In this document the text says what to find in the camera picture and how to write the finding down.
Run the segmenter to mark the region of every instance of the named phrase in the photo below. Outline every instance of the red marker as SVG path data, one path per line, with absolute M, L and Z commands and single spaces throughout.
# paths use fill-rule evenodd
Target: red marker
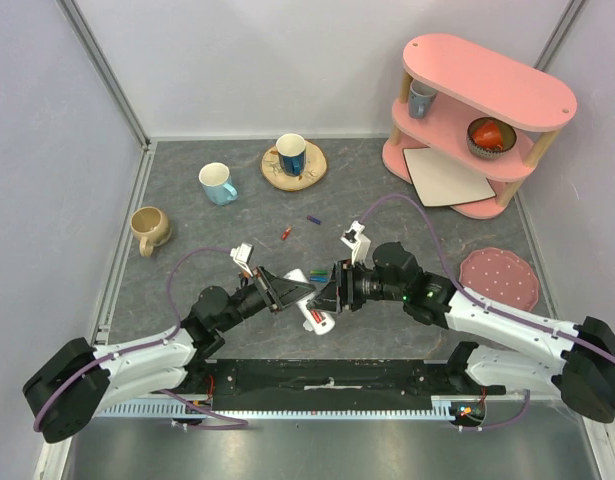
M 286 239 L 289 236 L 289 232 L 291 232 L 291 227 L 287 227 L 287 230 L 283 232 L 283 236 L 280 237 L 281 240 Z

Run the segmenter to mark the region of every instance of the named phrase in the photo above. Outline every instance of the gray mug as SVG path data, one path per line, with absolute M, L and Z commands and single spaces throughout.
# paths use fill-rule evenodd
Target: gray mug
M 425 118 L 438 90 L 425 85 L 418 80 L 409 86 L 409 116 L 412 118 Z

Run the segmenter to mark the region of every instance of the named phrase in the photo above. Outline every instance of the metal bowl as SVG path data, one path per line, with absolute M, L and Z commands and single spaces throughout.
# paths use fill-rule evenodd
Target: metal bowl
M 487 120 L 492 120 L 496 124 L 498 129 L 500 130 L 500 134 L 503 137 L 503 149 L 502 150 L 484 148 L 484 147 L 477 145 L 476 142 L 474 142 L 472 135 Z M 498 157 L 502 157 L 503 155 L 505 155 L 512 148 L 514 148 L 514 145 L 516 145 L 516 138 L 517 138 L 516 130 L 514 130 L 514 127 L 512 127 L 511 125 L 505 122 L 501 122 L 497 118 L 493 118 L 493 117 L 477 118 L 476 120 L 474 120 L 473 122 L 469 124 L 469 127 L 467 127 L 467 146 L 469 147 L 469 151 L 473 155 L 477 156 L 478 158 L 482 158 L 484 160 L 494 160 Z

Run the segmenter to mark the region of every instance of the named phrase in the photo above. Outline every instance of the cup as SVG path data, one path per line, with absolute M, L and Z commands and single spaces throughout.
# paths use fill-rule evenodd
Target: cup
M 208 163 L 200 169 L 198 180 L 209 199 L 216 205 L 227 205 L 238 198 L 232 185 L 229 167 L 224 163 Z
M 305 169 L 307 142 L 300 135 L 286 133 L 276 140 L 276 150 L 280 167 L 292 177 L 297 177 Z
M 503 150 L 503 135 L 493 120 L 487 120 L 478 127 L 471 138 L 479 147 Z
M 154 247 L 167 243 L 171 225 L 165 213 L 156 207 L 143 207 L 134 212 L 130 221 L 131 233 L 140 242 L 140 254 L 149 257 Z
M 409 116 L 412 118 L 425 118 L 438 90 L 425 85 L 418 80 L 409 86 Z

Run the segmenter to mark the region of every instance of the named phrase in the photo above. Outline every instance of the dark blue mug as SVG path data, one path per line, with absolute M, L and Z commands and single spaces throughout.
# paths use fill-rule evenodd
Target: dark blue mug
M 286 133 L 276 141 L 280 168 L 287 175 L 297 177 L 305 169 L 307 142 L 300 135 Z

